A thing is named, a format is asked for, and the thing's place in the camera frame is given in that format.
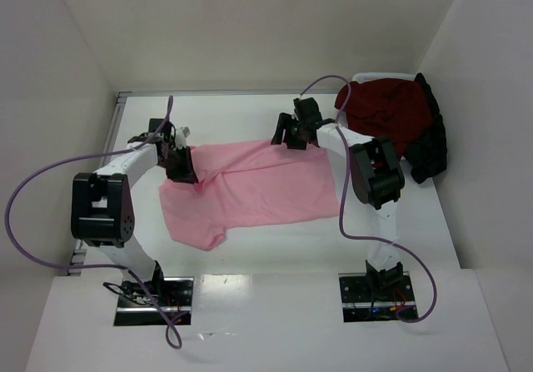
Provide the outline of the pink t-shirt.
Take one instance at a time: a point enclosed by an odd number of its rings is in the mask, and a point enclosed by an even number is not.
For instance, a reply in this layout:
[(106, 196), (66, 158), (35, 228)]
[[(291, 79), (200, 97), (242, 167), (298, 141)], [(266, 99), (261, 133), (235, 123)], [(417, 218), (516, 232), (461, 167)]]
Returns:
[(340, 204), (327, 152), (291, 150), (268, 140), (192, 149), (198, 181), (165, 180), (159, 188), (170, 237), (212, 250), (232, 228), (336, 217)]

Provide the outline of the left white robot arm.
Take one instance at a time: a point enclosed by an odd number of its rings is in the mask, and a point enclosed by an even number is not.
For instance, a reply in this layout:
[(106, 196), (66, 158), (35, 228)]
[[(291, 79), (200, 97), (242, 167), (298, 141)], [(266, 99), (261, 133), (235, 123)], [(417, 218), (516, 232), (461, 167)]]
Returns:
[(196, 184), (188, 127), (153, 118), (148, 131), (132, 137), (124, 150), (91, 173), (78, 173), (72, 182), (71, 232), (74, 238), (99, 249), (122, 270), (122, 293), (145, 285), (151, 295), (163, 297), (172, 289), (159, 263), (134, 236), (135, 216), (131, 189), (155, 166), (165, 169), (173, 182)]

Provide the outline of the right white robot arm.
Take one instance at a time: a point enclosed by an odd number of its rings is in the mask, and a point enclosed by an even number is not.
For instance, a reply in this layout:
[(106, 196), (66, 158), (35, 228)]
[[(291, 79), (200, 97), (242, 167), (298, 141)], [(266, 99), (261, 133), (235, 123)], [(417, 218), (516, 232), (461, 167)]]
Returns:
[(396, 209), (405, 178), (395, 148), (386, 136), (357, 133), (332, 118), (324, 119), (314, 98), (297, 98), (292, 114), (282, 112), (272, 145), (306, 150), (309, 145), (343, 156), (357, 200), (376, 216), (366, 257), (366, 283), (377, 299), (401, 282), (403, 265), (395, 248)]

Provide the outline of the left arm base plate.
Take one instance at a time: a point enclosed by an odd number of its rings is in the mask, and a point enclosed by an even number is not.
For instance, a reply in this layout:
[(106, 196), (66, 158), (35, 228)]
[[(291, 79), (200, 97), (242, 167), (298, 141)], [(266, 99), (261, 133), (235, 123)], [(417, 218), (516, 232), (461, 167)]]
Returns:
[[(194, 279), (192, 277), (166, 278), (167, 291), (154, 295), (164, 314), (175, 325), (190, 325), (192, 318), (192, 297)], [(115, 326), (153, 326), (165, 325), (151, 300), (137, 283), (123, 281), (120, 285), (104, 282), (102, 284), (117, 295)]]

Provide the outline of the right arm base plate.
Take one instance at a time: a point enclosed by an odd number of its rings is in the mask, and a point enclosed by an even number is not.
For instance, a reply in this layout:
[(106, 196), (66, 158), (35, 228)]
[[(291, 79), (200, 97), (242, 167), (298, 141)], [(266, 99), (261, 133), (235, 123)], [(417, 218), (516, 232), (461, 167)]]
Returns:
[(339, 274), (338, 280), (345, 323), (397, 321), (397, 312), (406, 320), (419, 317), (408, 273), (385, 294), (373, 294), (362, 273)]

